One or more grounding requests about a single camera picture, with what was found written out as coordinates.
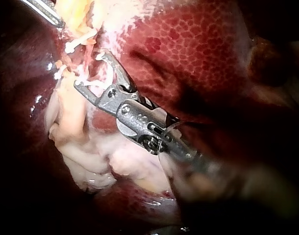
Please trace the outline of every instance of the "instrument screw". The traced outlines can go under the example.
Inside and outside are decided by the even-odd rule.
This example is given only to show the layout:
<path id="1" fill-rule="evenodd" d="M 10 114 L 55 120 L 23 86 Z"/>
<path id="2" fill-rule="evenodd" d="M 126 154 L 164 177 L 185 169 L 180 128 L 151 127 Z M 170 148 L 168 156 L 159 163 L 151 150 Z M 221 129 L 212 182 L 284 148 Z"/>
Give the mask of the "instrument screw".
<path id="1" fill-rule="evenodd" d="M 122 108 L 121 108 L 121 113 L 123 114 L 123 115 L 126 115 L 126 114 L 128 114 L 130 112 L 130 105 L 128 105 L 128 104 L 124 104 L 123 106 L 122 106 Z"/>
<path id="2" fill-rule="evenodd" d="M 115 89 L 112 89 L 111 91 L 109 91 L 108 97 L 114 98 L 116 96 L 116 93 L 117 93 L 117 91 Z"/>

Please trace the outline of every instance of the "yellow fat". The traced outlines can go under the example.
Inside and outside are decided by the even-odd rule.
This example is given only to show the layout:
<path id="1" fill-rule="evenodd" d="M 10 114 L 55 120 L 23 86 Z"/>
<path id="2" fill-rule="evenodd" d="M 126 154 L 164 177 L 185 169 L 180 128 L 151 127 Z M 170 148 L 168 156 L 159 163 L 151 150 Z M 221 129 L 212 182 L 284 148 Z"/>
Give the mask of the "yellow fat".
<path id="1" fill-rule="evenodd" d="M 66 22 L 66 27 L 76 36 L 87 33 L 86 14 L 93 0 L 57 0 L 55 10 Z"/>

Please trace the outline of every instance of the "white fibrous tissue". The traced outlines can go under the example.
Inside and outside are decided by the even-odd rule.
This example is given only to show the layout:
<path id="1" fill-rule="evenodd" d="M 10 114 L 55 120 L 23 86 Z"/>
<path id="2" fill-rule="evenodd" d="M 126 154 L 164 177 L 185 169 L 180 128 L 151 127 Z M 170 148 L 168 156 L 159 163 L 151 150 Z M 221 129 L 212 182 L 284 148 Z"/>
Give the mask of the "white fibrous tissue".
<path id="1" fill-rule="evenodd" d="M 93 9 L 92 25 L 88 26 L 87 14 Z M 106 90 L 113 83 L 111 66 L 103 64 L 105 77 L 96 72 L 90 77 L 87 64 L 96 40 L 93 39 L 103 21 L 102 4 L 99 0 L 57 0 L 56 11 L 66 22 L 66 30 L 71 33 L 66 43 L 66 53 L 73 53 L 78 45 L 85 45 L 86 56 L 83 63 L 74 65 L 67 55 L 56 62 L 58 80 L 45 114 L 46 131 L 54 141 L 74 182 L 84 191 L 96 192 L 116 182 L 112 175 L 123 175 L 137 185 L 152 192 L 170 190 L 168 180 L 157 156 L 134 144 L 119 132 L 105 134 L 95 129 L 88 116 L 90 104 L 75 88 L 74 82 L 83 82 L 92 91 Z"/>

